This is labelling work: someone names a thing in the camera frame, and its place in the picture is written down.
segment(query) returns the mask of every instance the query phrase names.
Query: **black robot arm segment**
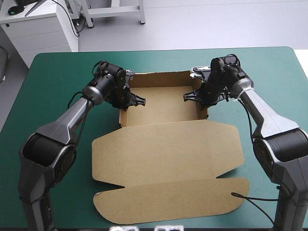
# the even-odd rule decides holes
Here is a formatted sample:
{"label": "black robot arm segment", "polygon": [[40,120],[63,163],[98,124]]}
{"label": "black robot arm segment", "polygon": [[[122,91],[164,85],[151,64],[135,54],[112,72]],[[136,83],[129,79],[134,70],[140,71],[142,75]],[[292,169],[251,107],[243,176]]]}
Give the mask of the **black robot arm segment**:
{"label": "black robot arm segment", "polygon": [[106,61],[98,62],[96,67],[82,97],[56,121],[39,127],[20,150],[18,190],[30,231],[55,230],[49,190],[74,163],[80,138],[76,130],[81,123],[84,125],[89,110],[103,101],[123,109],[145,105],[145,99],[130,92],[128,82],[133,72]]}
{"label": "black robot arm segment", "polygon": [[210,107],[228,97],[241,99],[256,122],[254,137],[265,138],[298,128],[296,122],[278,115],[255,92],[253,81],[234,54],[213,59],[205,74],[200,69],[194,68],[193,76],[202,76],[203,83],[200,89],[184,94],[185,101],[199,101],[203,107]]}
{"label": "black robot arm segment", "polygon": [[280,185],[275,231],[302,231],[308,205],[308,135],[298,124],[277,114],[254,90],[236,55],[215,58],[210,67],[195,67],[200,89],[184,94],[203,107],[228,97],[241,100],[257,127],[254,153],[269,179]]}

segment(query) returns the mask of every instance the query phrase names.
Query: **white cabinet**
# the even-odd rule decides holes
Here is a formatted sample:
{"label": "white cabinet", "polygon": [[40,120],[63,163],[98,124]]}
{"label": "white cabinet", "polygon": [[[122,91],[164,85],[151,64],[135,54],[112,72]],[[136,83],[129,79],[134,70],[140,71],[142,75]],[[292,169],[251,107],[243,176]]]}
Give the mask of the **white cabinet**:
{"label": "white cabinet", "polygon": [[[64,0],[58,2],[66,8]],[[58,4],[46,1],[28,17],[25,14],[34,4],[20,14],[8,15],[7,10],[14,5],[13,0],[4,0],[0,24],[28,67],[39,53],[78,51],[78,38]]]}

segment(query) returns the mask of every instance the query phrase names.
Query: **brown cardboard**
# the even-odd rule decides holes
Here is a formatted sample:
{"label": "brown cardboard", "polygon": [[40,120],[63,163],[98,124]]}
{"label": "brown cardboard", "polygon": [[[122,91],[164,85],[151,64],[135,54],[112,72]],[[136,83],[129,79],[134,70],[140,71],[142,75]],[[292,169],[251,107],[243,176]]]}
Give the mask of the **brown cardboard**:
{"label": "brown cardboard", "polygon": [[133,224],[218,215],[248,194],[245,178],[217,179],[244,162],[235,126],[206,121],[183,94],[199,88],[188,72],[137,74],[131,91],[146,106],[120,111],[121,129],[93,141],[93,178],[125,188],[100,192],[94,205],[106,219]]}

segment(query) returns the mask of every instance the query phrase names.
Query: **computer mouse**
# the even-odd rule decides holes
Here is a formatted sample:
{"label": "computer mouse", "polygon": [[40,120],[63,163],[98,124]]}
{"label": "computer mouse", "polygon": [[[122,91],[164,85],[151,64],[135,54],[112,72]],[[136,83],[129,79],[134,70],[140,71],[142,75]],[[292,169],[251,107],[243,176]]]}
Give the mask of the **computer mouse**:
{"label": "computer mouse", "polygon": [[8,13],[9,13],[9,15],[16,15],[18,13],[21,13],[22,11],[24,11],[24,7],[23,6],[12,6],[8,10]]}

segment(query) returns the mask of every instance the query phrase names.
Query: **green tabletop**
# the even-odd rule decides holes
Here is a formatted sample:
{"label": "green tabletop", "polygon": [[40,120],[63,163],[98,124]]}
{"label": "green tabletop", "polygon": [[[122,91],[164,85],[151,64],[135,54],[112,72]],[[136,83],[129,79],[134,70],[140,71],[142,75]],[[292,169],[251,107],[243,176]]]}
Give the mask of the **green tabletop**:
{"label": "green tabletop", "polygon": [[[0,133],[0,227],[26,227],[18,195],[20,160],[18,151],[25,139],[39,126],[57,119],[70,97],[91,80],[93,65],[107,60],[136,72],[181,71],[208,65],[214,57],[234,53],[242,68],[255,82],[255,90],[279,114],[308,130],[308,81],[292,49],[288,47],[48,53],[38,55],[29,70],[10,115]],[[209,109],[210,120],[235,125],[241,135],[245,163],[226,174],[247,177],[250,196],[277,198],[278,190],[257,162],[249,140],[247,115],[238,102],[220,102]],[[108,103],[90,113],[77,148],[77,159],[66,177],[51,190],[58,228],[106,228],[105,220],[93,205],[93,196],[116,186],[95,181],[91,174],[91,143],[119,128],[118,109]],[[258,202],[272,217],[275,202]],[[212,217],[190,218],[140,224],[182,224],[190,228],[266,228],[270,221],[248,202],[235,211]]]}

